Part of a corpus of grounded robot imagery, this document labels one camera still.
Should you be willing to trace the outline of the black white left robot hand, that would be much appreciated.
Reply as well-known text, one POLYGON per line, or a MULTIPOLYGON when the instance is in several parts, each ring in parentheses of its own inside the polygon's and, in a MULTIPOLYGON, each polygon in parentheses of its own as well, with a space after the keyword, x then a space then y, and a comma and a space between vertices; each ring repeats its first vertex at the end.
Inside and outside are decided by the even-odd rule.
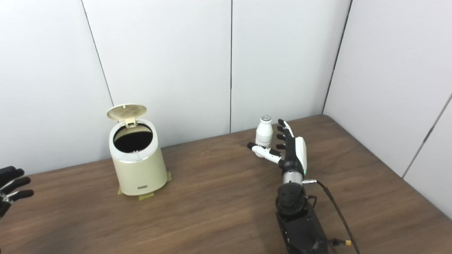
POLYGON ((18 190, 31 183, 31 178, 25 176, 25 171, 14 166, 7 166, 0 170, 0 218, 5 217, 11 206, 22 199, 32 197, 35 192, 31 189, 18 190))

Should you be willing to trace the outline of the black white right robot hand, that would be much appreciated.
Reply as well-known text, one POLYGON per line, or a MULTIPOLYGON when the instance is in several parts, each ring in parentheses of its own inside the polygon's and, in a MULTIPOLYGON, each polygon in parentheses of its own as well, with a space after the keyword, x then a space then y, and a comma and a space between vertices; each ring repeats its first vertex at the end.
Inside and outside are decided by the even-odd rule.
POLYGON ((247 143, 247 148, 268 161, 278 164, 283 174, 289 171, 298 172, 302 177, 305 177, 307 172, 307 149, 304 139, 302 137, 294 137, 293 131, 286 121, 278 119, 278 124, 277 129, 282 134, 278 134, 276 137, 283 140, 284 143, 278 144, 276 148, 283 149, 285 151, 284 155, 276 149, 265 148, 257 143, 247 143))

